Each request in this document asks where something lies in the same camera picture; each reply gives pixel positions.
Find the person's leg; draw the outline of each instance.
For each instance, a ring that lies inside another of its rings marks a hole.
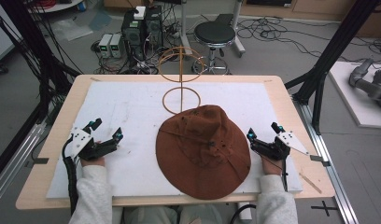
[[[222,217],[214,204],[185,205],[179,208],[179,224],[220,224]]]
[[[136,208],[127,218],[130,224],[176,224],[176,211],[165,206]]]

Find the white device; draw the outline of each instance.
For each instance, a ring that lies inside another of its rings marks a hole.
[[[277,137],[287,146],[292,147],[293,149],[299,152],[302,152],[304,155],[309,155],[309,152],[303,146],[301,141],[299,141],[299,139],[296,137],[293,131],[278,133]]]
[[[111,42],[112,35],[104,35],[98,44],[98,48],[100,49],[101,56],[103,58],[111,57],[111,48],[109,47],[109,43]]]
[[[121,58],[121,55],[123,55],[124,52],[124,42],[121,39],[121,35],[112,35],[112,39],[109,46],[111,47],[112,57]]]
[[[89,133],[86,133],[78,127],[73,128],[71,134],[73,134],[71,158],[74,159],[79,154],[79,152],[92,140],[92,137]]]
[[[134,19],[138,21],[142,21],[145,17],[145,7],[136,7],[138,13],[134,14]]]

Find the black stool seat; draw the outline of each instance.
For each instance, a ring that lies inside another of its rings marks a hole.
[[[218,21],[207,21],[196,26],[194,36],[208,47],[223,48],[232,44],[235,32],[232,27]]]

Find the table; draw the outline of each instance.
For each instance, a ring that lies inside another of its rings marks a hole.
[[[63,104],[45,145],[38,158],[49,158],[47,164],[35,164],[30,173],[21,194],[16,202],[18,209],[47,209],[69,207],[69,199],[50,200],[46,198],[51,179],[53,178],[56,163],[58,162],[62,147],[68,138],[72,124],[82,106],[82,102],[88,92],[91,83],[95,81],[124,81],[124,82],[162,82],[165,79],[161,76],[102,76],[83,75],[77,77],[71,91]],[[285,86],[276,76],[201,76],[194,82],[255,82],[263,83],[275,109],[278,123],[292,130],[302,141],[311,155],[317,152],[303,126]],[[295,166],[300,174],[303,184],[303,191],[295,195],[295,198],[317,198],[332,197],[334,189],[326,169],[320,162],[311,161],[304,154],[292,150],[291,157],[295,161]],[[184,203],[228,203],[228,202],[249,202],[256,201],[256,194],[228,195],[222,199],[214,201],[196,200],[190,196],[170,196],[170,197],[121,197],[114,198],[114,206],[138,206],[154,204],[184,204]]]

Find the white sleeve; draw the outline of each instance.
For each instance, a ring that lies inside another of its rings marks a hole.
[[[112,193],[106,182],[106,168],[99,165],[83,167],[77,182],[78,203],[69,223],[112,223]]]
[[[257,201],[257,223],[298,223],[293,195],[284,191],[279,175],[260,177],[261,194]]]

